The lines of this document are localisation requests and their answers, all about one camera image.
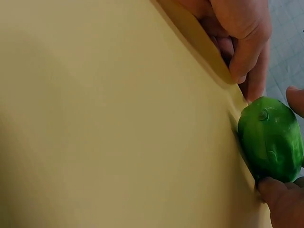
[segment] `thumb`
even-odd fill
[[[294,112],[304,118],[304,90],[290,86],[286,90],[286,98]]]
[[[257,188],[271,211],[276,207],[276,203],[281,195],[288,191],[288,188],[282,182],[271,177],[261,180]]]

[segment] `lime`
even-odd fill
[[[293,181],[303,163],[303,142],[293,111],[279,100],[261,97],[246,107],[238,135],[248,167],[258,181]]]

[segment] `finger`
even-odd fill
[[[290,86],[286,90],[286,98],[294,112],[304,118],[304,90]]]
[[[285,186],[288,188],[288,189],[298,189],[299,186],[296,185],[295,183],[285,183]]]
[[[217,38],[218,47],[220,49],[221,56],[229,67],[231,58],[234,54],[234,48],[231,38]]]
[[[177,0],[197,19],[214,15],[212,5],[208,0]]]
[[[214,46],[218,49],[218,52],[220,52],[217,39],[214,36],[210,36],[210,39],[211,39],[212,43],[214,44]]]
[[[263,95],[266,86],[267,69],[269,63],[270,45],[269,41],[264,46],[261,54],[259,55],[256,65],[249,72],[248,79],[248,93],[247,98],[249,101],[254,101]]]
[[[270,210],[274,209],[278,199],[288,191],[288,188],[280,181],[271,177],[261,180],[258,184],[258,190],[262,199],[268,204]]]
[[[294,181],[294,183],[300,188],[304,188],[304,177],[300,177]]]
[[[200,24],[209,36],[228,37],[228,32],[224,30],[216,17],[204,17]]]
[[[269,39],[272,31],[268,17],[269,15],[266,15],[266,18],[247,37],[238,40],[235,55],[230,63],[231,76],[236,82],[242,83],[245,75],[256,66],[258,61],[260,66],[255,70],[256,75],[263,74],[268,66]]]

